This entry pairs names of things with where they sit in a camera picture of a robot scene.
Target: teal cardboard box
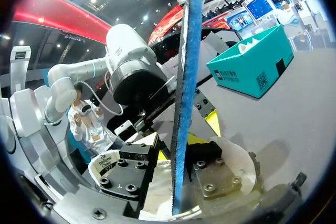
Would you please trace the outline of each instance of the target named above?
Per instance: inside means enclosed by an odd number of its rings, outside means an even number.
[[[258,43],[241,54],[239,45],[252,43],[253,38]],[[218,85],[260,98],[292,59],[290,43],[279,25],[240,41],[206,65]]]

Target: blue sponge strip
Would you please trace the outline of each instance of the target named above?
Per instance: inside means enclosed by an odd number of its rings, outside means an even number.
[[[188,32],[186,38],[186,57],[183,78],[183,93],[175,153],[175,187],[173,190],[173,214],[179,214],[181,206],[184,159],[187,146],[188,129],[193,111],[196,88],[199,44],[202,32],[202,0],[190,0]]]

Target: white robotic arm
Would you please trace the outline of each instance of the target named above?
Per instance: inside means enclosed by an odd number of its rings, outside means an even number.
[[[163,86],[167,77],[156,65],[156,55],[145,41],[125,24],[112,27],[107,34],[105,57],[53,66],[48,73],[51,97],[45,117],[58,123],[76,99],[74,83],[111,73],[114,100],[122,105],[141,104]]]

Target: gray floor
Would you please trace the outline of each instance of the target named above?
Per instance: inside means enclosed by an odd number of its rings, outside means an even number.
[[[257,154],[265,188],[289,183],[303,172],[307,198],[335,149],[335,80],[336,50],[316,49],[295,52],[284,74],[259,100],[217,86],[213,78],[200,90],[225,122],[224,136]]]

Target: qr code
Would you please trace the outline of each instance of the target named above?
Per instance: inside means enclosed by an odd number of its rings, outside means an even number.
[[[265,72],[262,72],[257,77],[257,82],[258,82],[260,90],[263,90],[268,85],[267,76],[266,76]]]

